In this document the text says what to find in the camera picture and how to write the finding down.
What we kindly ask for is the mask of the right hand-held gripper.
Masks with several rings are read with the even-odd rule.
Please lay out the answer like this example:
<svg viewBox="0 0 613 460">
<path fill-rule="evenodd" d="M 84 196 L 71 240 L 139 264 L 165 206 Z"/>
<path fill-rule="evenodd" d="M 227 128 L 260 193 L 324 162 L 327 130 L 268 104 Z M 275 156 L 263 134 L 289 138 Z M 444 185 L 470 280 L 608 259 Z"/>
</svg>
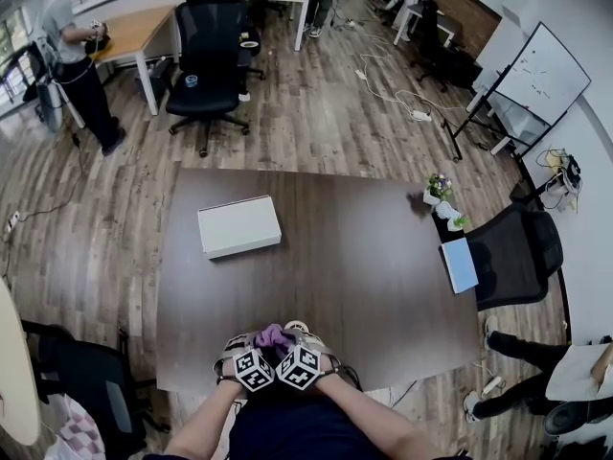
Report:
<svg viewBox="0 0 613 460">
<path fill-rule="evenodd" d="M 341 361 L 315 334 L 301 333 L 298 343 L 290 348 L 275 373 L 283 384 L 305 391 L 328 371 L 322 366 L 323 357 L 329 359 L 331 371 L 338 368 Z"/>
</svg>

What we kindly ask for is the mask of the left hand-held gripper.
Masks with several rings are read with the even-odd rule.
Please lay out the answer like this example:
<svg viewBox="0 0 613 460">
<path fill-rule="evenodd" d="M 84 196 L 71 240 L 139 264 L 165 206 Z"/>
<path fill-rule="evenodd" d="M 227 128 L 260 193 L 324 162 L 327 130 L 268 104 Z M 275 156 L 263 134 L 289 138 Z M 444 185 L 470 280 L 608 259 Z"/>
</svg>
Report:
<svg viewBox="0 0 613 460">
<path fill-rule="evenodd" d="M 247 392 L 258 392 L 270 385 L 275 371 L 256 349 L 257 333 L 242 333 L 228 341 L 213 366 L 216 383 L 231 380 L 240 383 Z"/>
</svg>

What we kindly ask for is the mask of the purple cleaning cloth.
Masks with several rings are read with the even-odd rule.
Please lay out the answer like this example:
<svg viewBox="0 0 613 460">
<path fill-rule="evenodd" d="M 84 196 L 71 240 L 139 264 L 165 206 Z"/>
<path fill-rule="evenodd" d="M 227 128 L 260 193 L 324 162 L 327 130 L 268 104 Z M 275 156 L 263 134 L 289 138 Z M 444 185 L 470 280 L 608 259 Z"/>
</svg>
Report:
<svg viewBox="0 0 613 460">
<path fill-rule="evenodd" d="M 270 324 L 255 335 L 254 346 L 258 349 L 272 349 L 286 355 L 296 344 L 295 336 L 280 324 Z"/>
</svg>

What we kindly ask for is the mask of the person's right forearm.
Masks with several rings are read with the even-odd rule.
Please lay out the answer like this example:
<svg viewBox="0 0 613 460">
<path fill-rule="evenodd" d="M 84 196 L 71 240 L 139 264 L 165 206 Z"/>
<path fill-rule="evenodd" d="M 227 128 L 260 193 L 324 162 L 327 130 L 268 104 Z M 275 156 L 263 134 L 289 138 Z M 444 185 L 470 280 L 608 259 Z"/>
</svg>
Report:
<svg viewBox="0 0 613 460">
<path fill-rule="evenodd" d="M 320 378 L 315 385 L 391 460 L 450 458 L 407 418 L 358 391 L 338 375 Z"/>
</svg>

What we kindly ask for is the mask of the person's left forearm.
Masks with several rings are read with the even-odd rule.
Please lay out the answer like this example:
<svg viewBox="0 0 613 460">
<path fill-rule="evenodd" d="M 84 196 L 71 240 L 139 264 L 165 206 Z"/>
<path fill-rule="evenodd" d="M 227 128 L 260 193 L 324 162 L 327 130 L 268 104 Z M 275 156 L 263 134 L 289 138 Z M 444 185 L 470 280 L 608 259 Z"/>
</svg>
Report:
<svg viewBox="0 0 613 460">
<path fill-rule="evenodd" d="M 185 460 L 211 460 L 229 411 L 241 392 L 242 385 L 239 382 L 222 380 L 215 392 L 173 434 L 164 454 Z"/>
</svg>

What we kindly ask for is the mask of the person's navy shirt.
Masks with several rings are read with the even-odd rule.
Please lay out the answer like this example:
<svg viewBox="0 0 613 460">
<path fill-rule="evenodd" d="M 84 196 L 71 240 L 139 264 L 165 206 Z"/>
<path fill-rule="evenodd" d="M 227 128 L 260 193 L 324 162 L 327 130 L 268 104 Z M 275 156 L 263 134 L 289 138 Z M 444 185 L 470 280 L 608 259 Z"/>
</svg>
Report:
<svg viewBox="0 0 613 460">
<path fill-rule="evenodd" d="M 387 460 L 332 400 L 253 396 L 229 433 L 229 460 Z"/>
</svg>

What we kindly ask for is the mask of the black mesh office chair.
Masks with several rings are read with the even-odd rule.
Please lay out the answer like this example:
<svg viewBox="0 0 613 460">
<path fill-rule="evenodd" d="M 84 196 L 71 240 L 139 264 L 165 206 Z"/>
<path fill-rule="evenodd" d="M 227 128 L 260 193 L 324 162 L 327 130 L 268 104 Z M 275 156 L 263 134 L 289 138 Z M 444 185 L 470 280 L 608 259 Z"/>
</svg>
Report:
<svg viewBox="0 0 613 460">
<path fill-rule="evenodd" d="M 449 84 L 470 89 L 482 72 L 482 67 L 463 49 L 453 45 L 448 48 L 443 46 L 437 27 L 439 7 L 434 0 L 425 0 L 422 10 L 422 37 L 418 47 L 420 60 L 410 62 L 411 68 L 418 66 L 422 70 L 417 82 L 432 78 L 441 86 L 442 92 L 447 91 Z"/>
<path fill-rule="evenodd" d="M 563 264 L 555 222 L 545 211 L 513 203 L 466 240 L 475 266 L 477 309 L 527 305 L 543 300 L 549 279 Z"/>
<path fill-rule="evenodd" d="M 59 325 L 24 320 L 22 326 L 27 335 L 38 336 L 32 359 L 38 397 L 47 403 L 59 394 L 82 406 L 98 427 L 108 460 L 128 460 L 144 450 L 145 425 L 170 433 L 169 425 L 152 418 L 150 400 L 138 396 L 157 382 L 133 378 L 125 330 L 118 330 L 118 344 L 112 348 L 76 340 Z"/>
<path fill-rule="evenodd" d="M 204 125 L 204 143 L 198 154 L 208 155 L 213 122 L 223 121 L 241 127 L 244 135 L 250 126 L 232 115 L 246 94 L 246 75 L 253 57 L 240 47 L 246 31 L 242 0 L 186 0 L 175 8 L 180 34 L 181 75 L 170 89 L 166 104 L 169 114 L 180 121 L 169 127 L 174 135 L 181 127 L 200 122 Z M 185 78 L 198 77 L 197 86 L 188 87 Z"/>
</svg>

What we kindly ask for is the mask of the light blue notebook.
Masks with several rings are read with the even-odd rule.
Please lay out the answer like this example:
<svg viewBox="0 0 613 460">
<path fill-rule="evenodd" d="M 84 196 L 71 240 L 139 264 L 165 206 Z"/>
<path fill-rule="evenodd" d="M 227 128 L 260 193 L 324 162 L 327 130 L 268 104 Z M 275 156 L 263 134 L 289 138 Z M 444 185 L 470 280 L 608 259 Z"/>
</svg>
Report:
<svg viewBox="0 0 613 460">
<path fill-rule="evenodd" d="M 453 291 L 460 294 L 476 287 L 478 277 L 467 239 L 445 242 L 441 250 Z"/>
</svg>

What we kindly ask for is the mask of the black tray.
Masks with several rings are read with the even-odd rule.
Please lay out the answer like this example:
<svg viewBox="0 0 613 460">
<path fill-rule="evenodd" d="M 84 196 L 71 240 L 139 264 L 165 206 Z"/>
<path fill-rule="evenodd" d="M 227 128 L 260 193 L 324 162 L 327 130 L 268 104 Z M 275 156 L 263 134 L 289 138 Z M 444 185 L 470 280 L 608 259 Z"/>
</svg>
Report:
<svg viewBox="0 0 613 460">
<path fill-rule="evenodd" d="M 440 218 L 435 211 L 432 212 L 431 217 L 434 221 L 441 243 L 453 242 L 465 237 L 465 232 L 463 229 L 450 230 L 448 228 L 448 218 Z"/>
</svg>

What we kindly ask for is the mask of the pink checkered cloth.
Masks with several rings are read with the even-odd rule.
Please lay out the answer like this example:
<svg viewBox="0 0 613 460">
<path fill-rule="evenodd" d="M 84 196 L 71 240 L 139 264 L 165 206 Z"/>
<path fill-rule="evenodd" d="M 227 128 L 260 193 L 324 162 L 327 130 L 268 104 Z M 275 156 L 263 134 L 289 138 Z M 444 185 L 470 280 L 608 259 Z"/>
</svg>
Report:
<svg viewBox="0 0 613 460">
<path fill-rule="evenodd" d="M 56 432 L 56 441 L 44 460 L 106 460 L 105 445 L 90 414 L 73 398 L 59 401 L 66 421 Z"/>
</svg>

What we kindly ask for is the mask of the purple flowers in white pot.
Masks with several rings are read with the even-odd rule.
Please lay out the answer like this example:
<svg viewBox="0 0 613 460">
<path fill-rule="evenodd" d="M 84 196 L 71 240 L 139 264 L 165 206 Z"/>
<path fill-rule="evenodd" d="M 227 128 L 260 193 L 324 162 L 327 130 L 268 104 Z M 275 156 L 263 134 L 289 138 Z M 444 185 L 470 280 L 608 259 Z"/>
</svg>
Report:
<svg viewBox="0 0 613 460">
<path fill-rule="evenodd" d="M 451 193 L 451 179 L 443 173 L 433 173 L 428 178 L 427 185 L 423 191 L 422 200 L 430 206 L 436 206 L 446 200 Z"/>
</svg>

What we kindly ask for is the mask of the black computer tower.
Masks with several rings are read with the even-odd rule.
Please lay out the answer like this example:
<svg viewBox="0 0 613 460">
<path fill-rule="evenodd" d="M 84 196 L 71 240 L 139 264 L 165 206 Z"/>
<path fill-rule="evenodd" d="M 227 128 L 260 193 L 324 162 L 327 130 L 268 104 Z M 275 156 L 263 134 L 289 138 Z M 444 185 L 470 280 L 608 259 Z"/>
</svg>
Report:
<svg viewBox="0 0 613 460">
<path fill-rule="evenodd" d="M 149 79 L 155 98 L 162 97 L 171 88 L 171 71 L 172 62 L 162 57 L 151 64 L 148 69 Z"/>
</svg>

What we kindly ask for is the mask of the grey oval hard-shell case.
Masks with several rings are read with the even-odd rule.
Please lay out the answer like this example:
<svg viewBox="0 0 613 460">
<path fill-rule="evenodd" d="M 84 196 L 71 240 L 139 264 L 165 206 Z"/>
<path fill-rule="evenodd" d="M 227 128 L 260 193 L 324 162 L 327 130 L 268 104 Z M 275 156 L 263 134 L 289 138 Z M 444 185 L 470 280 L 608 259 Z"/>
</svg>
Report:
<svg viewBox="0 0 613 460">
<path fill-rule="evenodd" d="M 63 102 L 57 84 L 47 75 L 36 81 L 42 122 L 47 128 L 58 133 L 63 125 Z"/>
</svg>

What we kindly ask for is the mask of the black backpack rig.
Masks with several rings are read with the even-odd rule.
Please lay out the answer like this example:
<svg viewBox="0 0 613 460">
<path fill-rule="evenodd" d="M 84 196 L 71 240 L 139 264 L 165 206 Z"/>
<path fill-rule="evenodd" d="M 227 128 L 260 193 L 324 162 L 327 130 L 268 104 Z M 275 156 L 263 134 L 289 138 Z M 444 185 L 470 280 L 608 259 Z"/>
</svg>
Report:
<svg viewBox="0 0 613 460">
<path fill-rule="evenodd" d="M 33 29 L 29 37 L 30 43 L 27 51 L 34 77 L 37 80 L 43 77 L 48 80 L 56 79 L 62 70 L 56 46 L 41 28 Z"/>
</svg>

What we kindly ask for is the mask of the window with dark frame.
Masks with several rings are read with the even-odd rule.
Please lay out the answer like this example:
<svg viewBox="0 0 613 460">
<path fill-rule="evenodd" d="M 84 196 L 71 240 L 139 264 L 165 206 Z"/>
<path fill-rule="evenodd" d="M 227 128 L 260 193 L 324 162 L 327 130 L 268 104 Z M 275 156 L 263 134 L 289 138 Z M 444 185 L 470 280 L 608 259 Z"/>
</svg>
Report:
<svg viewBox="0 0 613 460">
<path fill-rule="evenodd" d="M 17 52 L 28 43 L 28 29 L 23 11 L 18 8 L 0 21 L 0 105 L 13 104 L 23 93 L 33 76 L 28 57 L 20 55 L 11 66 Z"/>
</svg>

